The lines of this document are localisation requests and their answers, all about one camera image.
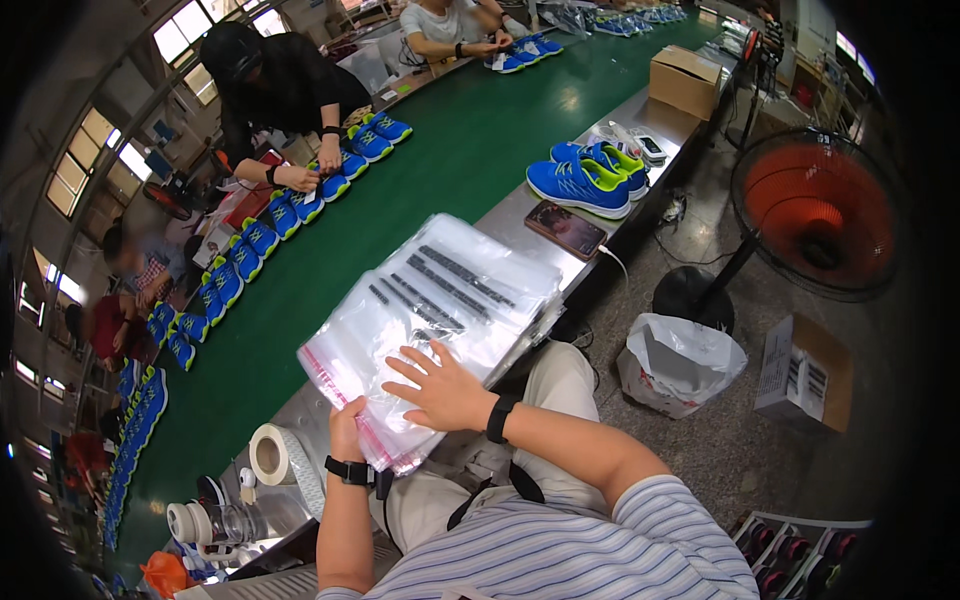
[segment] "fan grille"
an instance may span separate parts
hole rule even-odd
[[[876,163],[849,139],[794,129],[758,141],[733,167],[737,220],[757,252],[801,287],[844,301],[893,278],[897,219]]]

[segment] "fan stand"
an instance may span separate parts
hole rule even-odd
[[[717,277],[689,265],[666,274],[654,290],[653,311],[733,332],[733,302],[725,288],[758,244],[755,235],[748,235]]]

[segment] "hand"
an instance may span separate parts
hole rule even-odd
[[[127,331],[130,329],[129,323],[120,325],[117,334],[113,336],[113,350],[119,352],[127,341]]]
[[[388,381],[381,386],[383,391],[419,406],[419,410],[407,411],[403,415],[417,425],[437,431],[483,431],[499,396],[485,390],[479,379],[453,359],[446,346],[431,340],[430,347],[440,357],[440,365],[409,346],[400,348],[401,354],[420,365],[426,373],[398,358],[387,357],[387,365],[419,385],[419,390]]]
[[[467,57],[476,57],[478,59],[488,59],[500,51],[500,46],[496,44],[464,44],[460,50]]]
[[[342,411],[335,408],[330,410],[330,456],[338,461],[367,461],[360,451],[360,436],[357,434],[355,419],[364,406],[367,406],[367,399],[360,396]]]
[[[513,37],[502,29],[498,29],[493,33],[493,39],[496,40],[496,45],[499,48],[509,48],[512,43],[514,43]]]
[[[320,151],[317,152],[320,174],[333,175],[340,168],[341,160],[340,136],[336,133],[327,133],[320,141]]]
[[[289,187],[298,192],[312,192],[320,183],[320,174],[304,167],[289,165],[276,168],[274,181],[277,185]]]

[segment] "black hat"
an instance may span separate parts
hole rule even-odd
[[[263,61],[262,44],[257,31],[236,21],[222,21],[206,33],[200,62],[217,84],[239,84]]]

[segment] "smartphone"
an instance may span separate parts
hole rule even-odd
[[[523,222],[584,261],[593,258],[597,248],[607,241],[604,230],[549,200],[537,204]]]

